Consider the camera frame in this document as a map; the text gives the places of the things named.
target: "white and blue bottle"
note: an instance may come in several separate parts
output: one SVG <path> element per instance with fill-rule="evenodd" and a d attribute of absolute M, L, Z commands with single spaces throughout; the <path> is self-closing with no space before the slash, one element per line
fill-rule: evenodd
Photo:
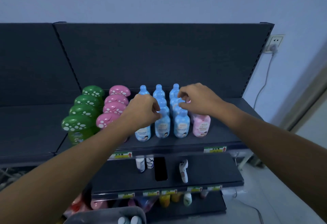
<path fill-rule="evenodd" d="M 164 109 L 160 110 L 159 113 L 162 118 L 154 123 L 154 129 L 158 138 L 166 138 L 170 133 L 170 118 Z"/>
<path fill-rule="evenodd" d="M 177 102 L 178 102 L 178 97 L 177 97 L 177 95 L 178 95 L 178 91 L 175 91 L 174 92 L 174 97 L 170 100 L 170 115 L 171 115 L 171 117 L 173 117 L 173 114 L 174 114 L 174 107 L 177 105 Z"/>
<path fill-rule="evenodd" d="M 175 120 L 175 117 L 177 117 L 178 116 L 178 114 L 180 113 L 180 110 L 182 109 L 181 107 L 179 107 L 179 103 L 181 103 L 181 102 L 185 102 L 184 100 L 182 100 L 182 99 L 178 99 L 178 101 L 177 101 L 177 105 L 174 107 L 174 109 L 173 109 L 173 121 Z"/>
<path fill-rule="evenodd" d="M 173 89 L 169 93 L 169 100 L 171 100 L 174 97 L 175 91 L 180 91 L 180 86 L 178 84 L 174 84 Z"/>
<path fill-rule="evenodd" d="M 157 102 L 159 102 L 160 100 L 164 100 L 165 105 L 167 105 L 167 100 L 165 99 L 165 94 L 164 93 L 158 92 L 155 99 L 157 99 Z"/>
<path fill-rule="evenodd" d="M 146 86 L 145 85 L 141 85 L 140 86 L 139 94 L 145 95 L 145 94 L 150 94 L 150 93 L 146 90 Z"/>
<path fill-rule="evenodd" d="M 187 110 L 180 110 L 180 113 L 175 118 L 174 135 L 177 138 L 184 138 L 190 129 L 190 118 L 187 115 Z"/>
<path fill-rule="evenodd" d="M 135 132 L 135 136 L 139 141 L 147 141 L 151 137 L 151 128 L 150 126 L 139 129 Z"/>
<path fill-rule="evenodd" d="M 167 101 L 165 99 L 159 99 L 158 100 L 160 110 L 165 110 L 167 115 L 169 116 L 169 108 L 167 107 L 166 102 Z"/>
<path fill-rule="evenodd" d="M 162 89 L 162 86 L 160 84 L 156 85 L 156 90 L 153 92 L 153 97 L 157 99 L 157 94 L 161 92 L 163 94 L 163 97 L 165 98 L 165 92 Z"/>

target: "white thermometer gun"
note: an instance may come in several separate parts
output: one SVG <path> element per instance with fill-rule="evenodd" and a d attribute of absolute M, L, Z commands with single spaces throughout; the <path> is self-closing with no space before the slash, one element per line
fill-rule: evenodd
<path fill-rule="evenodd" d="M 182 176 L 182 180 L 184 183 L 188 182 L 188 178 L 187 178 L 187 173 L 186 173 L 186 168 L 188 167 L 188 161 L 187 160 L 183 160 L 180 162 L 180 173 Z"/>

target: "person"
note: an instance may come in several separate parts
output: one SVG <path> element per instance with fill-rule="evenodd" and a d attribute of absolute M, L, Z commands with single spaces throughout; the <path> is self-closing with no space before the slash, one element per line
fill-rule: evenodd
<path fill-rule="evenodd" d="M 259 120 L 197 83 L 181 87 L 180 107 L 228 126 L 295 194 L 327 221 L 327 150 Z M 158 120 L 160 107 L 137 94 L 121 117 L 36 167 L 0 192 L 0 223 L 55 223 L 125 139 Z"/>

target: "wall socket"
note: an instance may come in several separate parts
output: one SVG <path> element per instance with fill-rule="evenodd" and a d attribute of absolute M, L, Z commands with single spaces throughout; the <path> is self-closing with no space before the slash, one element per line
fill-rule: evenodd
<path fill-rule="evenodd" d="M 266 43 L 266 46 L 264 48 L 264 53 L 272 53 L 270 51 L 270 47 L 273 44 L 277 45 L 277 48 L 279 48 L 280 44 L 282 43 L 285 35 L 270 35 L 269 39 Z"/>

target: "white tile floor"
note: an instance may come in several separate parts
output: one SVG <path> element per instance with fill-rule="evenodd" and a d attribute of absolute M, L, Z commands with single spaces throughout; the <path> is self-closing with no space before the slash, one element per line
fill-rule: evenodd
<path fill-rule="evenodd" d="M 265 224 L 324 224 L 325 222 L 268 168 L 245 164 L 241 171 L 244 190 L 238 190 L 237 199 L 256 207 Z M 234 189 L 224 191 L 226 214 L 192 219 L 167 221 L 166 224 L 260 223 L 257 211 L 233 199 Z"/>

